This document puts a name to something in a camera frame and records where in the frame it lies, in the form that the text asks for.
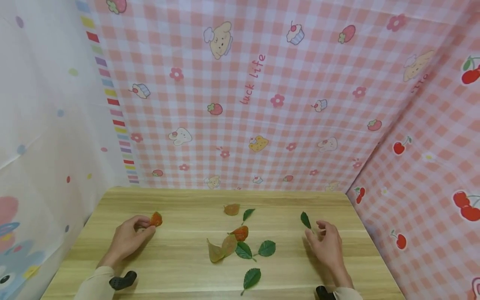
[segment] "black object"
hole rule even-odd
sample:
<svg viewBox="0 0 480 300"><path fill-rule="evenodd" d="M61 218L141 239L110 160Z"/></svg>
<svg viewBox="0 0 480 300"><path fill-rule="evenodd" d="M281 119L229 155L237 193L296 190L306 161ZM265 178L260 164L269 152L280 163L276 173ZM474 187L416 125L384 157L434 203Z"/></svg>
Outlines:
<svg viewBox="0 0 480 300"><path fill-rule="evenodd" d="M128 271L125 277L113 277L108 283L110 283L110 286L114 290L121 290L131 286L135 282L135 279L137 279L137 273Z"/></svg>
<svg viewBox="0 0 480 300"><path fill-rule="evenodd" d="M315 289L320 300L336 300L333 293L329 293L324 286L319 286Z"/></svg>

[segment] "colorful striped border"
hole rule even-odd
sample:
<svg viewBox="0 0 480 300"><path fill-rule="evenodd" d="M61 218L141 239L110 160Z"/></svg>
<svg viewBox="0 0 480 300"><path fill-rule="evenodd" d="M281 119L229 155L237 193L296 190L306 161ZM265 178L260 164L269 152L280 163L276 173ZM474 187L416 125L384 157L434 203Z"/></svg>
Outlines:
<svg viewBox="0 0 480 300"><path fill-rule="evenodd" d="M131 186L140 186L137 169L133 160L132 144L130 143L130 135L125 125L125 119L120 109L120 102L117 100L117 92L115 92L113 82L108 71L107 61L104 59L103 50L100 47L100 40L96 34L95 22L91 18L90 7L86 2L75 1L77 10L80 13L80 19L85 27L87 38L90 40L95 62L98 65L98 72L102 76L102 85L104 93L107 97L107 103L112 115L113 127L117 133L120 151L122 152L123 165L127 171L127 177Z"/></svg>

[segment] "checkered backdrop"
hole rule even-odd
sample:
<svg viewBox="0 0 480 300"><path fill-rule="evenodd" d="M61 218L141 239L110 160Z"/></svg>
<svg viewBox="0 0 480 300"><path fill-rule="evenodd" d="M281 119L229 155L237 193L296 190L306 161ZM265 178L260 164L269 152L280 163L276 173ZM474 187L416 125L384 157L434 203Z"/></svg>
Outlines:
<svg viewBox="0 0 480 300"><path fill-rule="evenodd" d="M349 191L409 299L480 276L478 223L452 205L479 194L475 5L90 3L141 186Z"/></svg>

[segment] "fabric backdrop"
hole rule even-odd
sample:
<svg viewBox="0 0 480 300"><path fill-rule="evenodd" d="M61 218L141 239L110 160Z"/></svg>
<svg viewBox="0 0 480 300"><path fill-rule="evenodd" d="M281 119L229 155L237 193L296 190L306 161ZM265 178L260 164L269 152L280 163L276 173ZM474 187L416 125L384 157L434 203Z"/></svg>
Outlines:
<svg viewBox="0 0 480 300"><path fill-rule="evenodd" d="M115 185L346 192L408 299L480 292L477 2L0 8L0 300Z"/></svg>

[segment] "wooden table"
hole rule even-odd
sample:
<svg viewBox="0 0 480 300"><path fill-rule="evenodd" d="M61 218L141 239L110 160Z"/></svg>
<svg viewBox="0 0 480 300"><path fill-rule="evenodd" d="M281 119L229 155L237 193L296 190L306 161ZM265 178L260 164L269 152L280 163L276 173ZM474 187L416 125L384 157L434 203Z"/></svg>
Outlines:
<svg viewBox="0 0 480 300"><path fill-rule="evenodd" d="M239 203L240 213L227 216L223 205ZM220 245L228 231L245 222L252 251L264 240L276 242L270 257L258 262L235 253L213 264L206 239ZM304 237L300 214L312 223L325 219L338 227L347 269L364 299L404 299L347 197L340 192L249 192L113 188L102 198L77 242L60 266L43 300L72 299L107 250L115 227L135 214L159 211L163 225L139 253L123 265L138 274L136 283L114 299L315 299L318 285L333 287ZM262 271L260 282L243 290L250 268Z"/></svg>

